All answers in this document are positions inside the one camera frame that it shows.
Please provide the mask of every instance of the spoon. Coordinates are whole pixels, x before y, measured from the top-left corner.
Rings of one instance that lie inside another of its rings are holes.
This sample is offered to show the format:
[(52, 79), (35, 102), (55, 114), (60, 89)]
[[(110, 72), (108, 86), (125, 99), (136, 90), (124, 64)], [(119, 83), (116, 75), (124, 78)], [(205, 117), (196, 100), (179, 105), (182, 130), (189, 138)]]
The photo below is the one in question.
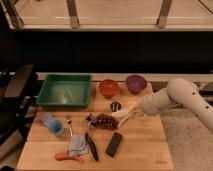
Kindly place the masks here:
[(69, 124), (69, 127), (70, 127), (70, 136), (72, 137), (72, 119), (71, 119), (71, 116), (68, 116), (67, 117), (67, 123)]

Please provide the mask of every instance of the black wall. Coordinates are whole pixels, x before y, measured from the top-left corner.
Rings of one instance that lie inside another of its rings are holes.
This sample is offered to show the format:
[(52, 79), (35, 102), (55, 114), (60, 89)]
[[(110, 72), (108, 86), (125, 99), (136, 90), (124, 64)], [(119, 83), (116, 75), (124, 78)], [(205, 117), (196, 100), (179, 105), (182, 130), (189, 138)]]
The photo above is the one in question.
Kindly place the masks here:
[(40, 71), (208, 73), (213, 32), (15, 32)]
[(13, 34), (0, 5), (0, 70), (21, 64)]

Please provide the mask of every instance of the dark chocolate bar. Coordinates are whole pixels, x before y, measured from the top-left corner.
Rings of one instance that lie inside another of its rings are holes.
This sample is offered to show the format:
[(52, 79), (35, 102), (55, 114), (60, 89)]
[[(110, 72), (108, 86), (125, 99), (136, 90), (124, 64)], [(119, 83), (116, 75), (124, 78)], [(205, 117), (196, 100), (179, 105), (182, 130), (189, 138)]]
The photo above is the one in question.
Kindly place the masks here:
[(113, 157), (118, 149), (121, 139), (122, 139), (122, 135), (119, 134), (118, 132), (115, 132), (112, 136), (112, 139), (111, 139), (105, 153), (108, 154), (109, 156)]

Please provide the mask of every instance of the red object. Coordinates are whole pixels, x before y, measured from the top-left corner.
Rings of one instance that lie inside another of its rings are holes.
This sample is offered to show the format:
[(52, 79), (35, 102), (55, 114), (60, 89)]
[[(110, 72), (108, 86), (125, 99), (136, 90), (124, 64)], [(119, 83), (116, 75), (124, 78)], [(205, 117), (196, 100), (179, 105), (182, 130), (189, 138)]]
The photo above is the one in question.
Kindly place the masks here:
[(130, 92), (138, 94), (147, 86), (147, 81), (140, 75), (130, 75), (126, 79), (126, 85)]
[(111, 79), (103, 80), (99, 84), (99, 91), (105, 98), (111, 98), (118, 92), (118, 90), (118, 83)]
[(62, 161), (62, 160), (75, 160), (78, 161), (79, 163), (84, 163), (84, 159), (79, 157), (79, 156), (70, 156), (69, 152), (65, 152), (65, 153), (57, 153), (55, 154), (55, 159), (58, 161)]

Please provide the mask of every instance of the blue cup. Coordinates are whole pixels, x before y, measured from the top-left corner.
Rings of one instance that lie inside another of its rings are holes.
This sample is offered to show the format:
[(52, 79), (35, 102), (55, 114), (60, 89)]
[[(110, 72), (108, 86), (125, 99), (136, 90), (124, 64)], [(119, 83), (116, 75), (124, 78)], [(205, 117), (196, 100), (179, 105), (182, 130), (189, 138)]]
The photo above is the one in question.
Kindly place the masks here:
[(49, 132), (57, 137), (64, 132), (63, 123), (52, 116), (52, 113), (47, 112), (41, 117), (41, 121), (48, 128)]

